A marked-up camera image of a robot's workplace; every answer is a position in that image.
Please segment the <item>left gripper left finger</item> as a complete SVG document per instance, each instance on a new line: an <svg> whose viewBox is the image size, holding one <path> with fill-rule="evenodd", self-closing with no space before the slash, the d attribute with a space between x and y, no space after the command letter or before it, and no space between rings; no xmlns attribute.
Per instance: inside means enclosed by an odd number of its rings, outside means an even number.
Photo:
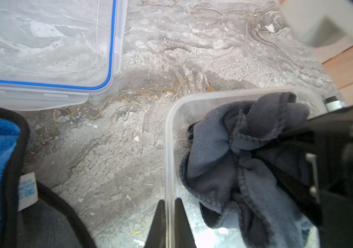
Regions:
<svg viewBox="0 0 353 248"><path fill-rule="evenodd" d="M147 236L145 248L166 248L166 207L161 199L156 207L155 215Z"/></svg>

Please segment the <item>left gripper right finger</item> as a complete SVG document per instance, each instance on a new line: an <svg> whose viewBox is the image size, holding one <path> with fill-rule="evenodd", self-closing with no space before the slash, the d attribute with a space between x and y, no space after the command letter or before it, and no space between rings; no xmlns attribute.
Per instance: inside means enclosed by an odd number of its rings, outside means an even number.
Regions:
<svg viewBox="0 0 353 248"><path fill-rule="evenodd" d="M196 248L195 239L188 222L183 202L175 200L174 235L176 248Z"/></svg>

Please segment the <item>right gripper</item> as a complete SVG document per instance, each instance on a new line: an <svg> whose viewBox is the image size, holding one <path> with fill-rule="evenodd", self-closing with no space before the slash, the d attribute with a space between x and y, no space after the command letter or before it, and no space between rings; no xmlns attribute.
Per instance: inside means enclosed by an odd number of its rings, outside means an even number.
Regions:
<svg viewBox="0 0 353 248"><path fill-rule="evenodd" d="M318 228L323 248L353 248L353 106L312 118L257 151Z"/></svg>

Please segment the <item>clear lunch box blue rim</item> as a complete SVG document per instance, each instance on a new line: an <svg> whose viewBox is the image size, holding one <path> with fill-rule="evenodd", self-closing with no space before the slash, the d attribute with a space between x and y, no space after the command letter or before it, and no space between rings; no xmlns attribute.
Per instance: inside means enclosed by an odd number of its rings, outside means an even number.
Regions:
<svg viewBox="0 0 353 248"><path fill-rule="evenodd" d="M267 163L308 182L292 147L268 148L283 131L325 114L322 99L297 87L195 94L165 126L166 200L173 248L303 248L315 230Z"/></svg>

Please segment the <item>grey cloth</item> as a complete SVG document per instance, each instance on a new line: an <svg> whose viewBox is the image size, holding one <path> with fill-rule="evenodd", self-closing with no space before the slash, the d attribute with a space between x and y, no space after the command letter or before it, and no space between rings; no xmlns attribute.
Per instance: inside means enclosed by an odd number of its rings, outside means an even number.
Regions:
<svg viewBox="0 0 353 248"><path fill-rule="evenodd" d="M184 187L210 228L238 228L249 248L302 248L312 226L257 151L304 123L309 108L291 92L219 106L188 127Z"/></svg>

